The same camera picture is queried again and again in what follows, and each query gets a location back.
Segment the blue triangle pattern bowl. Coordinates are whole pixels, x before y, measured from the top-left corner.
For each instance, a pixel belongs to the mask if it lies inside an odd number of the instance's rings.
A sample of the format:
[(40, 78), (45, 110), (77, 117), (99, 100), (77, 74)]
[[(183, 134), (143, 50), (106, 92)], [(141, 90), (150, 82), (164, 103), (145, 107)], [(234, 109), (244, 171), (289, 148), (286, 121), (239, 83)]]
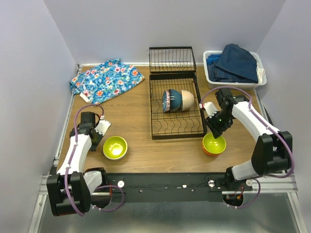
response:
[(162, 96), (162, 109), (163, 112), (169, 112), (171, 108), (171, 100), (169, 91), (164, 91)]

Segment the white bowl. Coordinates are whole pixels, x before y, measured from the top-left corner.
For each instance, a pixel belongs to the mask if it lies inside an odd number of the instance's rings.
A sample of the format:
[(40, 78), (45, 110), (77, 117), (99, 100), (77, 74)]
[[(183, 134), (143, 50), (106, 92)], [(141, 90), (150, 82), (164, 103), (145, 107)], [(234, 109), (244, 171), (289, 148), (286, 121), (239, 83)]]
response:
[(181, 90), (182, 111), (188, 110), (194, 104), (194, 95), (187, 90)]

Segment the black wire dish rack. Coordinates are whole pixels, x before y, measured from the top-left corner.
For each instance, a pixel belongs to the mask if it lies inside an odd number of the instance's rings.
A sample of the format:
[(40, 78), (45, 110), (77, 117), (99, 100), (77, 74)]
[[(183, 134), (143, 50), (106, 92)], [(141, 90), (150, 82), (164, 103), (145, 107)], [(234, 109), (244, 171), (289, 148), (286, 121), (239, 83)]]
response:
[[(152, 139), (202, 137), (207, 132), (191, 46), (149, 48), (149, 89)], [(182, 111), (163, 112), (162, 96), (169, 89), (190, 91), (194, 104)]]

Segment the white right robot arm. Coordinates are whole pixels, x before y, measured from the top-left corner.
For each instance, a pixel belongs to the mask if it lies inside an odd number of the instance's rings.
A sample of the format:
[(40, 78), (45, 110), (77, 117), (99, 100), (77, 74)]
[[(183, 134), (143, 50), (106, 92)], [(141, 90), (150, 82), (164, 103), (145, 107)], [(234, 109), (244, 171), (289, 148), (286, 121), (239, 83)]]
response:
[(200, 109), (207, 113), (206, 125), (214, 138), (219, 138), (237, 119), (252, 135), (255, 148), (247, 162), (226, 169), (224, 186), (235, 190), (241, 181), (262, 176), (284, 179), (294, 172), (293, 137), (280, 131), (264, 119), (253, 107), (252, 97), (246, 91), (232, 94), (234, 87), (214, 88), (220, 110), (212, 102), (200, 102)]

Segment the yellow-green bowl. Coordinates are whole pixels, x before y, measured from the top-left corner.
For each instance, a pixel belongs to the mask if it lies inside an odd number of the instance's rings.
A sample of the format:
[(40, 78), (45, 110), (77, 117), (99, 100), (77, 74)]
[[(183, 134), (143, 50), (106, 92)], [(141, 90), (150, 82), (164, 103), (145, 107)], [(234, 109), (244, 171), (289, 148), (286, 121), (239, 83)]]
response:
[(103, 145), (103, 153), (110, 160), (119, 160), (123, 158), (128, 150), (126, 140), (120, 136), (108, 138)]

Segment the green orange bowl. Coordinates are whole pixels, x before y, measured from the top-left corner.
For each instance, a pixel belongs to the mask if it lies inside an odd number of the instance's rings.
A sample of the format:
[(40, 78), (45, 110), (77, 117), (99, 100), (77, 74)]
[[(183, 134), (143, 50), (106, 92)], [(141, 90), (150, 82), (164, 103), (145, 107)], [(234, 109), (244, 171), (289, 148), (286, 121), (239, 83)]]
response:
[(207, 133), (202, 140), (202, 149), (210, 156), (217, 156), (226, 149), (226, 140), (223, 136), (214, 138), (212, 133)]

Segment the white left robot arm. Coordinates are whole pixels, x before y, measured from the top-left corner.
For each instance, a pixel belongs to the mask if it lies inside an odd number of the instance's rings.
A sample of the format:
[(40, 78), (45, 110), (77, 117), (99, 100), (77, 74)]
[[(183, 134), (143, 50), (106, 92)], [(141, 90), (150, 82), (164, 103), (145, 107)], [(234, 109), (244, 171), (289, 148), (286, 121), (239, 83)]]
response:
[(65, 160), (55, 175), (47, 178), (46, 186), (52, 214), (63, 216), (84, 215), (90, 210), (91, 194), (107, 188), (108, 180), (104, 168), (91, 168), (83, 172), (86, 156), (95, 151), (111, 123), (104, 115), (82, 112), (81, 121), (75, 123), (69, 134), (70, 145)]

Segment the dark glazed bowl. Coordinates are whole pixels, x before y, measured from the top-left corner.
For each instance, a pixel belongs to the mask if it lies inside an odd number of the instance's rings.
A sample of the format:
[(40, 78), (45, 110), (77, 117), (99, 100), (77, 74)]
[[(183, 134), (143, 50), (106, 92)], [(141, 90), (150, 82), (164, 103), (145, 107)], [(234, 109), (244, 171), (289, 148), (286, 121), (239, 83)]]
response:
[(170, 94), (170, 111), (176, 111), (179, 109), (182, 105), (182, 96), (181, 94), (174, 89), (169, 89), (169, 94)]

